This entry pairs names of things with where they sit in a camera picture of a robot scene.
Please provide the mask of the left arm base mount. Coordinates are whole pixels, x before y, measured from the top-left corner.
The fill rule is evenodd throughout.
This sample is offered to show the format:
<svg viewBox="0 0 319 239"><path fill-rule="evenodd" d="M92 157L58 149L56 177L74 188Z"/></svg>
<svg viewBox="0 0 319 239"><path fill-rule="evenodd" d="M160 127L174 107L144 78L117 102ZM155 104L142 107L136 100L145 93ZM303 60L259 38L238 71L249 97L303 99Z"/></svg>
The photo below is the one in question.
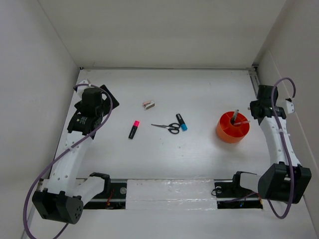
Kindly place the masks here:
<svg viewBox="0 0 319 239"><path fill-rule="evenodd" d="M86 210L123 210L126 208L127 179L111 179L110 175L103 173L91 173L90 176L104 179L105 187L89 201Z"/></svg>

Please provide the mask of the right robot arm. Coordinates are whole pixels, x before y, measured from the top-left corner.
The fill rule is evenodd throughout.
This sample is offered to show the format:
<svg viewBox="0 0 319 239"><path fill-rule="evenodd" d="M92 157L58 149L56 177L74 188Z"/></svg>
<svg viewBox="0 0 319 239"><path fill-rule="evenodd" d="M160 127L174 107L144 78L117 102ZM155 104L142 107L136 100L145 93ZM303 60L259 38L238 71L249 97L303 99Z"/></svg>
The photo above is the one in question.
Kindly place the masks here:
<svg viewBox="0 0 319 239"><path fill-rule="evenodd" d="M238 171L234 175L237 180L230 184L230 190L236 196L250 190L262 199L297 204L312 173L309 168L302 167L287 132L286 118L294 113L294 104L291 99L285 99L277 106L277 98L277 88L260 85L257 99L250 103L251 115L258 121L266 139L270 168L261 176Z"/></svg>

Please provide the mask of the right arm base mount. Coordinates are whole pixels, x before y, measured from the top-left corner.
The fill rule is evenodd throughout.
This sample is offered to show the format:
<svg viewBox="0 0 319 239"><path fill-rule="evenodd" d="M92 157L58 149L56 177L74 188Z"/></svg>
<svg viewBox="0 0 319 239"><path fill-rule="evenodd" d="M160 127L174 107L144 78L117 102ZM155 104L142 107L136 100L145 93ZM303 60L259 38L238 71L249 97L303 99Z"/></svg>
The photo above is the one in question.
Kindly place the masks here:
<svg viewBox="0 0 319 239"><path fill-rule="evenodd" d="M211 195L217 199L217 209L263 209L257 192L240 186L244 172L237 171L232 179L214 179Z"/></svg>

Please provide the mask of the black ink clear pen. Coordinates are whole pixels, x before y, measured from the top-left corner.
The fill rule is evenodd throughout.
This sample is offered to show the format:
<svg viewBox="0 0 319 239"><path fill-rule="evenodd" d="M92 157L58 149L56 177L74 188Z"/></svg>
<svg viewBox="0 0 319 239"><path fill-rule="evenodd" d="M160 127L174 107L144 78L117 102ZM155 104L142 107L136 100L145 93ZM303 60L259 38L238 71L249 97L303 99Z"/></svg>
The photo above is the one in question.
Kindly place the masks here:
<svg viewBox="0 0 319 239"><path fill-rule="evenodd" d="M232 116L232 118L231 118L231 123L232 123L233 125L235 124L235 121L236 121L236 119L237 119L238 113L239 113L239 110L235 110L235 111L234 111L234 114L233 114L233 116Z"/></svg>

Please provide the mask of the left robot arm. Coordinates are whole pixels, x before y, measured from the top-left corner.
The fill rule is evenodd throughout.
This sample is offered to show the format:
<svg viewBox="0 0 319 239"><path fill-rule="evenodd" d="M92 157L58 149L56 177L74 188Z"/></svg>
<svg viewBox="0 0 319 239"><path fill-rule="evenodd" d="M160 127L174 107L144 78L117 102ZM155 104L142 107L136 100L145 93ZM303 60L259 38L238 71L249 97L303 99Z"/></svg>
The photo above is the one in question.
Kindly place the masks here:
<svg viewBox="0 0 319 239"><path fill-rule="evenodd" d="M81 100L75 104L76 112L67 127L65 152L57 161L44 188L35 191L32 202L40 216L67 224L76 224L84 206L95 196L107 197L111 193L110 175L93 172L82 183L76 177L85 152L119 102L105 85L93 86L84 80L75 86Z"/></svg>

